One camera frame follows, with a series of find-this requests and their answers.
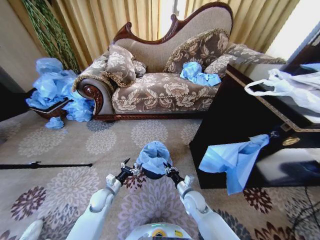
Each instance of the floral upholstery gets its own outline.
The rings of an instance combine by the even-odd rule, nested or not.
[[[109,59],[106,64],[106,77],[116,82],[119,87],[129,87],[136,80],[133,55],[127,49],[111,44]]]
[[[220,78],[226,75],[226,69],[228,64],[233,64],[237,60],[237,57],[230,54],[223,54],[214,60],[204,70],[205,74],[218,74]]]
[[[223,55],[214,60],[205,70],[206,74],[218,74],[220,78],[226,75],[228,64],[285,64],[282,58],[274,58],[254,51],[244,44],[234,44]]]
[[[194,84],[175,73],[146,73],[130,87],[119,87],[112,103],[116,113],[204,111],[218,88],[219,84]]]
[[[264,53],[252,50],[244,44],[232,43],[223,54],[230,54],[237,58],[237,63],[243,64],[285,64],[282,58],[274,58]]]
[[[147,71],[147,66],[143,62],[133,60],[132,63],[135,71],[135,76],[137,78],[141,78],[143,75],[145,75]]]
[[[95,79],[107,84],[111,91],[114,92],[117,88],[117,84],[113,81],[110,81],[110,79],[103,74],[103,72],[107,68],[108,59],[109,51],[106,51],[104,54],[96,58],[93,61],[93,63],[89,67],[87,67],[82,73],[80,73],[78,77],[74,80],[72,85],[72,91],[76,91],[78,84],[83,79]]]
[[[187,62],[198,62],[204,70],[223,54],[228,39],[229,35],[218,28],[191,37],[173,51],[163,71],[179,74]]]

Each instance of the patterned rug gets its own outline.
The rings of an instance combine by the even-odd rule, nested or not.
[[[93,163],[93,167],[1,170],[0,240],[18,240],[40,218],[45,221],[41,240],[64,240],[91,195],[104,187],[106,175],[117,175],[128,157],[133,164],[141,148],[153,140],[168,147],[182,176],[196,176],[188,143],[199,119],[66,120],[59,130],[46,129],[45,123],[32,111],[0,122],[0,139],[6,139],[0,145],[0,163]],[[228,196],[225,189],[200,189],[197,178],[193,186],[240,239],[320,239],[320,206],[315,206],[315,214],[308,208],[320,200],[320,187],[251,188]],[[199,239],[170,179],[130,177],[116,196],[101,239],[123,240],[135,227],[154,222],[180,225]]]

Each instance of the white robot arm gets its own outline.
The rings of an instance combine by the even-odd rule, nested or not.
[[[89,206],[76,221],[67,240],[98,240],[100,238],[113,198],[117,195],[120,187],[128,176],[139,174],[140,167],[132,169],[125,166],[127,162],[128,159],[121,163],[121,173],[117,177],[112,174],[106,177],[105,189],[101,189],[92,195]],[[239,239],[222,217],[216,212],[213,212],[206,204],[204,197],[192,189],[192,177],[186,176],[185,179],[181,178],[178,170],[172,166],[166,165],[165,169],[166,176],[170,177],[175,183],[175,187],[179,192],[180,199],[187,214],[192,216],[196,221],[199,232],[204,240]],[[139,237],[146,236],[146,234],[139,236],[140,232],[141,230],[132,232],[127,237],[127,240],[137,240]]]
[[[192,189],[193,176],[187,175],[183,179],[175,167],[165,167],[167,177],[175,183],[186,213],[193,217],[204,240],[239,240],[223,218],[207,205],[201,193]]]

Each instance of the black rod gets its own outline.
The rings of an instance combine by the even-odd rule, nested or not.
[[[89,164],[44,164],[40,165],[40,161],[32,161],[27,164],[0,164],[0,170],[8,169],[45,169],[45,168],[69,168],[69,167],[92,167]]]

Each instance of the floor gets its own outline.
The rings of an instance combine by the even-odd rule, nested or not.
[[[91,195],[104,187],[106,175],[117,175],[128,157],[133,164],[141,148],[153,140],[167,146],[183,177],[196,176],[188,143],[199,119],[66,120],[58,130],[45,128],[45,123],[32,111],[0,122],[0,139],[6,139],[0,145],[0,163],[93,163],[93,167],[1,170],[0,240],[19,239],[40,218],[45,221],[41,240],[65,239]],[[320,187],[251,188],[231,196],[225,189],[200,189],[197,178],[193,187],[240,239],[319,239],[320,206],[315,214],[308,206],[309,199],[313,204],[320,200]],[[154,222],[178,224],[198,239],[197,226],[170,179],[131,177],[116,196],[101,239],[123,240],[136,226]]]

